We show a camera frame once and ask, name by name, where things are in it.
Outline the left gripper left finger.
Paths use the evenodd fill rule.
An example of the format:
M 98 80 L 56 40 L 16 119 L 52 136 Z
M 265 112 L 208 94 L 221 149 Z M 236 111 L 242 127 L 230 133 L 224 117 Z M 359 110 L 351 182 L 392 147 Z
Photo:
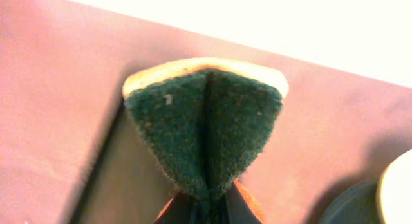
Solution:
M 196 199 L 179 192 L 160 212 L 154 224 L 195 224 L 196 222 Z

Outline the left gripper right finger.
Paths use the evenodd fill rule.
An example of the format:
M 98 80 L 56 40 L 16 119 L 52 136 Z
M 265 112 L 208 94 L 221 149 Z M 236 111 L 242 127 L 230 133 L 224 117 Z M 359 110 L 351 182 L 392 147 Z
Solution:
M 261 224 L 234 182 L 221 198 L 221 224 Z

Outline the orange green scrub sponge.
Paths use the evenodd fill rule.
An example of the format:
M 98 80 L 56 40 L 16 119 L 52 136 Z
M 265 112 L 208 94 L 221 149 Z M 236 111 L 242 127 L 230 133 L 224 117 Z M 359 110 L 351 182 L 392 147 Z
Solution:
M 138 137 L 177 194 L 196 199 L 196 223 L 221 223 L 221 198 L 233 182 L 263 222 L 239 176 L 263 151 L 288 90 L 273 68 L 198 57 L 134 73 L 122 95 Z

